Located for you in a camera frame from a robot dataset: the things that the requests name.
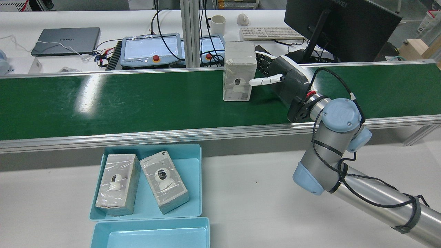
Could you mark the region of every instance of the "white mug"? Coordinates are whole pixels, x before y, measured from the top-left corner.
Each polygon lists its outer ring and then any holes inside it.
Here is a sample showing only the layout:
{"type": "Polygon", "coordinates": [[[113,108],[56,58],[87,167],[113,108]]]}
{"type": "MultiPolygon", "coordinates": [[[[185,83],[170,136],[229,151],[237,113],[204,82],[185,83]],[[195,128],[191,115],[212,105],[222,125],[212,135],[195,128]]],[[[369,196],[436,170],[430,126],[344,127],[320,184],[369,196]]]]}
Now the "white mug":
{"type": "Polygon", "coordinates": [[[207,26],[210,28],[210,34],[224,35],[225,17],[221,15],[213,15],[211,18],[207,18],[207,26]]]}

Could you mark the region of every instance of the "blue tray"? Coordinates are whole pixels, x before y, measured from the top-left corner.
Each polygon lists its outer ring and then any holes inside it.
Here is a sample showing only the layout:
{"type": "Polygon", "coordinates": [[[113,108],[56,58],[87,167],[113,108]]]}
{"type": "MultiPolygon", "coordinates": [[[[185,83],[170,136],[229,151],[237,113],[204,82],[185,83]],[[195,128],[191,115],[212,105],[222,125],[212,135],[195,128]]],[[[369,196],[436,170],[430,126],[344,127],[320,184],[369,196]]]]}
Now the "blue tray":
{"type": "Polygon", "coordinates": [[[210,248],[206,217],[98,222],[91,248],[210,248]]]}
{"type": "Polygon", "coordinates": [[[201,176],[201,146],[198,144],[184,145],[142,145],[125,147],[107,147],[101,160],[101,170],[98,176],[97,188],[92,201],[89,219],[92,221],[117,221],[135,219],[182,218],[197,217],[202,213],[202,176],[201,176]],[[188,190],[190,200],[176,209],[162,214],[143,172],[139,175],[133,214],[123,216],[107,215],[95,207],[98,189],[108,154],[136,154],[139,160],[160,151],[167,150],[188,190]]]}

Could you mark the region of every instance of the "white tabletop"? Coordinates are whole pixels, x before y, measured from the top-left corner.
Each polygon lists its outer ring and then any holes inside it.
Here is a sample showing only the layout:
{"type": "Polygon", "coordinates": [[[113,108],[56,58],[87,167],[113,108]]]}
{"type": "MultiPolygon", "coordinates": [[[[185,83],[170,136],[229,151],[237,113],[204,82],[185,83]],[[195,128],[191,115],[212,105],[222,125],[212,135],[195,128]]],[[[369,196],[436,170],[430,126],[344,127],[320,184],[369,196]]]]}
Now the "white tabletop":
{"type": "MultiPolygon", "coordinates": [[[[111,39],[150,34],[150,22],[155,11],[76,11],[76,12],[2,12],[0,15],[0,38],[13,34],[17,43],[31,50],[45,28],[69,27],[99,27],[101,34],[98,44],[111,39]]],[[[223,15],[226,17],[224,39],[226,41],[239,40],[240,25],[236,23],[237,16],[245,13],[249,19],[249,26],[287,26],[284,23],[285,10],[209,10],[207,17],[223,15]]],[[[182,35],[182,22],[180,11],[163,10],[160,13],[161,32],[180,33],[182,35]]],[[[202,22],[203,35],[207,35],[206,23],[202,22]]],[[[278,56],[286,54],[288,47],[276,44],[273,41],[259,41],[272,54],[278,56]]],[[[99,49],[111,48],[116,41],[107,42],[99,49]]],[[[0,39],[0,49],[8,57],[30,57],[30,52],[16,46],[10,38],[0,39]]],[[[96,62],[84,62],[79,56],[52,56],[38,57],[42,66],[42,73],[57,72],[62,67],[69,67],[81,71],[103,71],[96,62]]]]}
{"type": "MultiPolygon", "coordinates": [[[[310,135],[296,139],[306,147],[310,135]]],[[[365,146],[350,166],[422,194],[440,211],[441,129],[425,140],[365,146]]],[[[210,219],[212,248],[424,247],[329,193],[297,186],[291,176],[303,153],[202,159],[202,216],[210,219]]],[[[98,173],[99,166],[1,172],[0,247],[89,247],[98,173]]]]}

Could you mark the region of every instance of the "laptop logo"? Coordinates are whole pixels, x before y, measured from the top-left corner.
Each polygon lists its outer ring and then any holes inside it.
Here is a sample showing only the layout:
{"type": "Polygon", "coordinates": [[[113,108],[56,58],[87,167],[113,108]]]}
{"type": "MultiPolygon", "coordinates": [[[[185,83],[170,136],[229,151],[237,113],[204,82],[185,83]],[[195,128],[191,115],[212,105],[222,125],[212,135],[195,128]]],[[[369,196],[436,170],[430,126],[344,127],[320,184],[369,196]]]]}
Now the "laptop logo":
{"type": "Polygon", "coordinates": [[[342,6],[343,8],[346,8],[348,6],[348,3],[346,3],[345,1],[342,1],[342,0],[332,0],[332,2],[342,6]]]}

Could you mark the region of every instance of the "keyboard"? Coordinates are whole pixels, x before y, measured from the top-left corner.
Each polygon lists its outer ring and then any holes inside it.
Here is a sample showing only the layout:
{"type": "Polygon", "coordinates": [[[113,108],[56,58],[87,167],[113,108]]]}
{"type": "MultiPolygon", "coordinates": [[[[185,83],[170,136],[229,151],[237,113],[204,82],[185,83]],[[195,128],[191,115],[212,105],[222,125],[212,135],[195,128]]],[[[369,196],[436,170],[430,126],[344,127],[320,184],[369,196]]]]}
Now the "keyboard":
{"type": "Polygon", "coordinates": [[[239,34],[244,41],[301,40],[301,34],[290,27],[243,27],[239,34]]]}

